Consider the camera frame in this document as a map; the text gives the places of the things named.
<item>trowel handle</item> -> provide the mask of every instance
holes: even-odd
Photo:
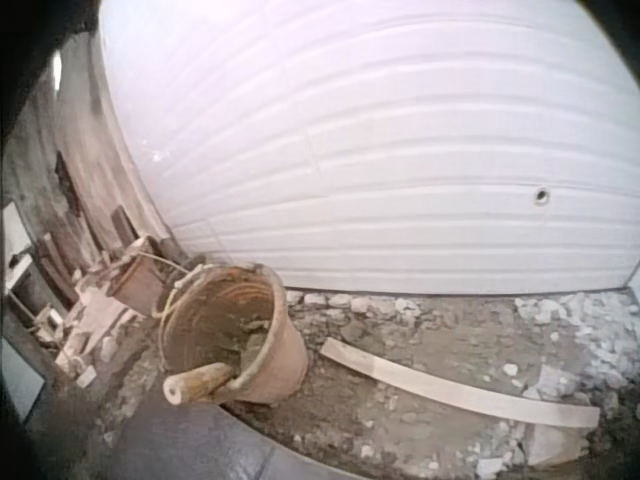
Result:
[[[212,394],[231,380],[233,373],[226,363],[212,363],[167,377],[162,389],[169,403],[180,405]]]

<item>white garage door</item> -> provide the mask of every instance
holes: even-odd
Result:
[[[291,286],[624,285],[640,93],[562,0],[104,0],[118,118],[190,252]]]

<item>wooden handle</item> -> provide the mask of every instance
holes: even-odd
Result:
[[[226,363],[212,363],[167,377],[162,389],[169,403],[180,405],[210,395],[232,378],[232,367]]]

